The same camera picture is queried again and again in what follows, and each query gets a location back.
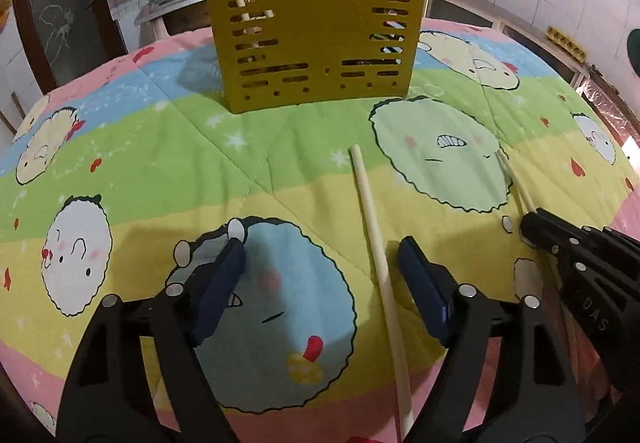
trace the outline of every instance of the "green cartoon character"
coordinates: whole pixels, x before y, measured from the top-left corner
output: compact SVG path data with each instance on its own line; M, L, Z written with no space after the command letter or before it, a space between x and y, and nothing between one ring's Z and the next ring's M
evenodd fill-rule
M466 212L507 202L500 144L475 119L424 96L380 102L369 119L382 152L418 192Z

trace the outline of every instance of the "white star print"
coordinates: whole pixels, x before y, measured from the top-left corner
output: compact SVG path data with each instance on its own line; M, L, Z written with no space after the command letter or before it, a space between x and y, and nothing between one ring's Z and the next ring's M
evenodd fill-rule
M343 153L341 150L334 150L331 153L331 161L338 167L344 167L349 165L349 156Z
M236 134L227 134L226 135L226 146L227 147L235 147L236 150L241 149L241 147L244 147L246 145L246 142L244 140L244 138L242 137L242 133L240 131L238 131Z
M222 120L224 119L225 119L225 115L210 116L209 119L207 120L207 127L214 129L215 126L218 125L220 122L222 122Z

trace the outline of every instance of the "slot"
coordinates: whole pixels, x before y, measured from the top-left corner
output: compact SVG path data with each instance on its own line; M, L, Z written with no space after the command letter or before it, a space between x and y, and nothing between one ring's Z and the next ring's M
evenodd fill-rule
M280 66L266 66L263 68L253 68L253 69L245 69L240 71L240 74L245 75L258 75L261 73L275 73L277 71L290 71L295 69L306 69L309 67L309 64L283 64Z

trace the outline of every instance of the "blue cartoon character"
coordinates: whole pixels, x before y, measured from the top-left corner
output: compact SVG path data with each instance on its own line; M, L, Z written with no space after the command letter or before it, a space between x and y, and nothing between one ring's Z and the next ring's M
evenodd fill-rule
M329 388L353 353L356 314L344 276L300 228L276 218L233 219L174 248L166 283L215 260L230 237L246 269L216 332L196 355L216 399L261 413L300 407Z

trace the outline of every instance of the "cartoon face print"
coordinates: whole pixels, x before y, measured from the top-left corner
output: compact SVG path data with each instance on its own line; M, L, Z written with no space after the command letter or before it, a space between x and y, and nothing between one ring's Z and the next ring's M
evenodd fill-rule
M31 108L31 111L29 111L27 115L24 117L24 120L22 121L20 127L18 128L17 133L15 133L14 142L18 138L23 137L25 134L31 131L33 124L35 124L36 120L40 118L40 115L42 114L42 112L44 111L44 109L47 107L48 104L49 104L49 95L42 97L40 100L36 102L36 104Z
M244 242L246 269L213 336L196 355L224 407L261 413L301 407L347 366L354 299L334 261L299 227L276 218L232 220L180 241L167 284L215 260L229 237Z
M104 281L111 231L101 196L68 198L47 232L42 279L50 299L66 316L84 311Z
M56 419L47 412L47 410L39 403L31 402L31 412L36 416L38 421L42 423L45 428L56 435Z
M514 90L520 85L520 79L506 64L475 44L453 35L422 32L418 48L483 86Z
M609 134L593 118L587 115L572 115L587 142L611 165L616 162L616 148Z
M76 123L77 114L73 108L63 108L40 125L15 168L15 179L20 185L33 181L47 169Z
M467 212L506 203L498 139L470 116L416 97L380 102L369 119L382 152L418 192Z

